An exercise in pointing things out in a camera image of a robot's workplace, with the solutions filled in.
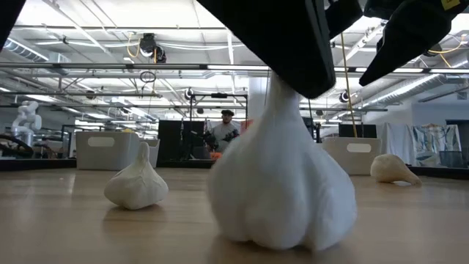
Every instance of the garlic bulb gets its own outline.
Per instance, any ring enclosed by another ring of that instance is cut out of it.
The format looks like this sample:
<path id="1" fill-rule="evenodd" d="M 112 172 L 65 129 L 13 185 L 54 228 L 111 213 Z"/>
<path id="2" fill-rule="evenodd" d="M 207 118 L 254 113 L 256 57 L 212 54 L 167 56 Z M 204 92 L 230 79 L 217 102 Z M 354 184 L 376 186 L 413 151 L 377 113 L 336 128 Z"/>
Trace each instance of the garlic bulb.
<path id="1" fill-rule="evenodd" d="M 149 146 L 141 142 L 133 164 L 117 173 L 104 188 L 109 201 L 130 210 L 144 208 L 163 200 L 168 194 L 166 182 L 149 163 Z"/>
<path id="2" fill-rule="evenodd" d="M 392 183 L 402 180 L 412 185 L 422 184 L 417 175 L 405 166 L 404 161 L 392 154 L 383 154 L 374 158 L 370 174 L 378 183 Z"/>
<path id="3" fill-rule="evenodd" d="M 208 196 L 221 232 L 271 249 L 339 242 L 357 217 L 349 175 L 318 147 L 299 94 L 276 74 L 264 114 L 210 171 Z"/>

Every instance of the fluorescent light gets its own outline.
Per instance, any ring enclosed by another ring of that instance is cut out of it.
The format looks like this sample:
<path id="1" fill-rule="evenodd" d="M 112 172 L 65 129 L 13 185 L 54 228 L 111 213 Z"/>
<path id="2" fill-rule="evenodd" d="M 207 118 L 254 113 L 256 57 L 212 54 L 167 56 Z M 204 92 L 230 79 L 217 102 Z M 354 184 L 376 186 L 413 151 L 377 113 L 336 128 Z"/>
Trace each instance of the fluorescent light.
<path id="1" fill-rule="evenodd" d="M 209 70 L 269 70 L 268 66 L 208 65 Z"/>
<path id="2" fill-rule="evenodd" d="M 423 71 L 424 69 L 418 69 L 418 68 L 399 68 L 399 69 L 395 69 L 393 73 L 421 73 Z"/>
<path id="3" fill-rule="evenodd" d="M 11 41 L 11 42 L 13 42 L 13 43 L 14 43 L 14 44 L 16 44 L 16 45 L 19 45 L 20 47 L 24 48 L 25 50 L 27 50 L 27 51 L 30 51 L 30 52 L 32 52 L 33 54 L 36 54 L 36 55 L 38 55 L 39 57 L 41 57 L 41 58 L 45 59 L 46 61 L 48 61 L 48 60 L 49 60 L 49 58 L 48 58 L 48 57 L 46 57 L 46 56 L 44 56 L 44 55 L 40 54 L 40 53 L 39 53 L 39 52 L 37 52 L 37 51 L 34 51 L 34 50 L 32 50 L 32 49 L 28 48 L 27 46 L 25 46 L 25 45 L 23 45 L 23 44 L 19 43 L 18 41 L 14 40 L 14 39 L 12 39 L 12 38 L 8 38 L 8 40 L 9 40 L 9 41 Z"/>
<path id="4" fill-rule="evenodd" d="M 128 62 L 132 62 L 132 64 L 135 64 L 135 62 L 133 61 L 133 59 L 129 58 L 129 57 L 124 57 L 124 60 L 128 61 Z"/>
<path id="5" fill-rule="evenodd" d="M 87 122 L 87 121 L 80 121 L 80 120 L 75 120 L 75 125 L 101 125 L 103 126 L 103 123 L 99 122 Z"/>
<path id="6" fill-rule="evenodd" d="M 362 52 L 376 52 L 376 48 L 360 48 L 358 51 L 362 51 Z"/>
<path id="7" fill-rule="evenodd" d="M 56 99 L 53 99 L 52 97 L 45 96 L 45 95 L 27 95 L 27 97 L 33 98 L 36 100 L 41 100 L 43 102 L 55 102 L 56 101 Z"/>
<path id="8" fill-rule="evenodd" d="M 89 115 L 90 117 L 94 117 L 94 118 L 98 118 L 98 119 L 108 119 L 108 118 L 111 118 L 105 114 L 96 114 L 96 113 L 86 113 L 87 115 Z"/>
<path id="9" fill-rule="evenodd" d="M 136 121 L 119 121 L 119 120 L 115 120 L 115 121 L 111 121 L 112 123 L 114 124 L 134 124 Z"/>
<path id="10" fill-rule="evenodd" d="M 430 73 L 469 73 L 469 69 L 433 69 Z"/>
<path id="11" fill-rule="evenodd" d="M 65 110 L 67 110 L 67 111 L 71 111 L 72 113 L 75 113 L 75 114 L 81 114 L 80 111 L 77 111 L 77 110 L 72 109 L 72 108 L 64 107 L 63 109 L 65 109 Z"/>

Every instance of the person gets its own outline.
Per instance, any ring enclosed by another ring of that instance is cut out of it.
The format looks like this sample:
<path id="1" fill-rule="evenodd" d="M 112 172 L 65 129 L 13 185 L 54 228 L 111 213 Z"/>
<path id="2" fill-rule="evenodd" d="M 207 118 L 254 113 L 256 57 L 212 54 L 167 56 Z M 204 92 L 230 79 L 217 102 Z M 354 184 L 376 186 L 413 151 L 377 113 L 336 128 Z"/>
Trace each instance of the person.
<path id="1" fill-rule="evenodd" d="M 232 118 L 235 115 L 231 110 L 223 110 L 221 112 L 221 119 L 223 122 L 220 125 L 212 128 L 210 133 L 215 137 L 216 140 L 216 152 L 225 151 L 231 140 L 240 135 L 239 131 L 232 124 Z"/>

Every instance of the wooden table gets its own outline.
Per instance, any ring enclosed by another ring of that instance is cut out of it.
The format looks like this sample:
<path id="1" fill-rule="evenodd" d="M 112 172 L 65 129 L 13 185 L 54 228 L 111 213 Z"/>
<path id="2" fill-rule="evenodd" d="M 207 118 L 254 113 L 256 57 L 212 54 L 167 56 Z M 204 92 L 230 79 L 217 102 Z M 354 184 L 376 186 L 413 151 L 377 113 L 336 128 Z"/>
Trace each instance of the wooden table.
<path id="1" fill-rule="evenodd" d="M 467 263 L 469 182 L 425 178 L 421 188 L 353 177 L 359 217 L 333 248 L 273 252 L 218 236 L 205 169 L 158 169 L 170 192 L 138 211 L 103 187 L 115 172 L 0 173 L 0 263 Z"/>

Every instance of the black cap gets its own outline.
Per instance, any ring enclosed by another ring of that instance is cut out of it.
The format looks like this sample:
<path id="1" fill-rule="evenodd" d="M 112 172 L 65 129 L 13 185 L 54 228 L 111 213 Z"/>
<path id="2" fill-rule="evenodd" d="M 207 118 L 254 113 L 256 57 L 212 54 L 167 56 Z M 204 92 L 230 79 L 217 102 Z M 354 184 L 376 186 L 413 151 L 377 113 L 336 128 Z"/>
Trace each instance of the black cap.
<path id="1" fill-rule="evenodd" d="M 233 113 L 233 111 L 231 111 L 231 110 L 223 110 L 223 111 L 221 112 L 221 115 L 230 115 L 230 116 L 234 116 L 235 113 Z"/>

